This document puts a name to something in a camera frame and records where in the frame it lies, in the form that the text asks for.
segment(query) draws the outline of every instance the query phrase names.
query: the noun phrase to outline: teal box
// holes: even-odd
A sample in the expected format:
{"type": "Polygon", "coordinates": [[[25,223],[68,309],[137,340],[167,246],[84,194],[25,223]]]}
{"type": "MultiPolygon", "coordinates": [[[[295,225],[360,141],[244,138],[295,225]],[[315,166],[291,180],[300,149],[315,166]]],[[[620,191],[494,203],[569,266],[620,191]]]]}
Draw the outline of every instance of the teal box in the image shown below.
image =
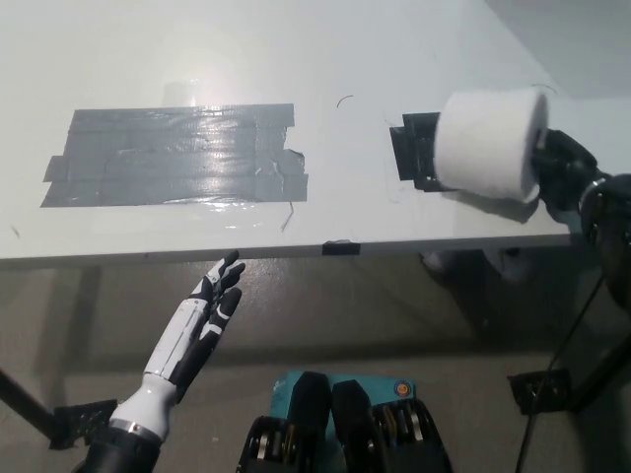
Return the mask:
{"type": "MultiPolygon", "coordinates": [[[[272,401],[269,408],[271,417],[286,419],[292,399],[294,385],[303,372],[287,372],[274,383],[272,401]]],[[[364,388],[371,400],[371,405],[399,401],[415,395],[414,383],[409,379],[397,377],[355,376],[350,374],[327,374],[328,385],[355,379],[364,388]]],[[[325,447],[319,459],[319,471],[326,473],[342,473],[345,470],[344,454],[335,437],[333,416],[329,414],[325,433],[325,447]]]]}

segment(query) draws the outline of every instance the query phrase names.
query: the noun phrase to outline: robotic arm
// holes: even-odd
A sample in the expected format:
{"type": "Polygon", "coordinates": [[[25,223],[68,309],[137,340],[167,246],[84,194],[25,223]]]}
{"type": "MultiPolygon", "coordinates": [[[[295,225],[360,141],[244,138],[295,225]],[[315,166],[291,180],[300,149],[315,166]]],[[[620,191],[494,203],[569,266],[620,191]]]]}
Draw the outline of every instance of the robotic arm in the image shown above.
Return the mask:
{"type": "Polygon", "coordinates": [[[532,164],[548,208],[579,213],[611,296],[631,314],[631,174],[600,171],[596,158],[559,130],[548,130],[532,164]]]}
{"type": "Polygon", "coordinates": [[[171,410],[179,403],[235,312],[241,291],[231,289],[245,270],[233,251],[199,282],[171,318],[140,388],[120,404],[93,440],[82,473],[151,472],[169,435],[171,410]]]}

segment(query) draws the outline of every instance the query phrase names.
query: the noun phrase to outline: toilet paper roll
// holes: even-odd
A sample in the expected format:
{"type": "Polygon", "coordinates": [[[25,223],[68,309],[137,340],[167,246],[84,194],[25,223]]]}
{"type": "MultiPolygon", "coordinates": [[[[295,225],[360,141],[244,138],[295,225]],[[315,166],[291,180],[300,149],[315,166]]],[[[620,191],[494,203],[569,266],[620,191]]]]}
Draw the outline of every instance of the toilet paper roll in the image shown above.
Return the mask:
{"type": "Polygon", "coordinates": [[[439,182],[485,197],[530,202],[539,186],[530,157],[548,124],[536,89],[458,92],[438,121],[434,167],[439,182]]]}

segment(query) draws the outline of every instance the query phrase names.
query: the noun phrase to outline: black cable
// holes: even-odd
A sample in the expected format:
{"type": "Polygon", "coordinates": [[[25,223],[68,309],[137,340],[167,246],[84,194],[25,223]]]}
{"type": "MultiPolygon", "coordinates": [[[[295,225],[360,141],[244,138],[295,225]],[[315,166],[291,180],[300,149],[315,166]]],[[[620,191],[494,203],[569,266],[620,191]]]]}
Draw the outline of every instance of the black cable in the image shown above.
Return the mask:
{"type": "Polygon", "coordinates": [[[524,438],[522,439],[522,446],[520,446],[520,455],[518,456],[517,464],[515,465],[515,473],[521,473],[522,469],[524,468],[524,461],[526,460],[526,453],[527,453],[528,446],[530,444],[530,437],[532,435],[532,429],[534,428],[534,418],[536,416],[534,414],[534,411],[536,410],[536,404],[539,400],[539,396],[543,389],[543,385],[548,382],[548,379],[550,378],[550,373],[552,372],[552,368],[554,368],[554,364],[557,362],[561,354],[565,351],[568,343],[570,343],[570,340],[574,336],[574,333],[576,332],[577,328],[579,328],[579,325],[583,321],[585,314],[587,313],[588,309],[592,305],[592,302],[594,301],[596,294],[598,294],[598,290],[602,286],[603,282],[604,282],[604,275],[601,275],[598,281],[596,282],[596,285],[592,289],[592,293],[587,298],[587,300],[583,304],[583,308],[581,308],[581,311],[579,312],[576,319],[574,320],[572,327],[570,327],[570,330],[568,330],[568,333],[565,335],[565,338],[563,339],[559,347],[554,352],[554,355],[552,355],[552,359],[550,360],[550,363],[548,364],[548,368],[545,370],[545,374],[543,375],[543,380],[539,384],[539,388],[536,390],[536,394],[534,395],[534,399],[532,400],[532,405],[530,406],[530,413],[528,414],[528,421],[526,422],[526,430],[524,431],[524,438]]]}

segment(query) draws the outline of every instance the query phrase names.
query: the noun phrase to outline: duct tape strip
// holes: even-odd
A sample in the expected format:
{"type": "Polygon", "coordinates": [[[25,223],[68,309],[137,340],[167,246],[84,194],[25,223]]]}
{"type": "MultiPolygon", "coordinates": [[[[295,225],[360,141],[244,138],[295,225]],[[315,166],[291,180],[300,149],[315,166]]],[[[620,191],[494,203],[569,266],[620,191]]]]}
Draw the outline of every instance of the duct tape strip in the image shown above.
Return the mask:
{"type": "Polygon", "coordinates": [[[356,256],[361,249],[361,243],[353,243],[350,239],[327,241],[322,245],[322,256],[356,256]]]}
{"type": "Polygon", "coordinates": [[[42,207],[307,200],[291,104],[77,110],[42,207]]]}

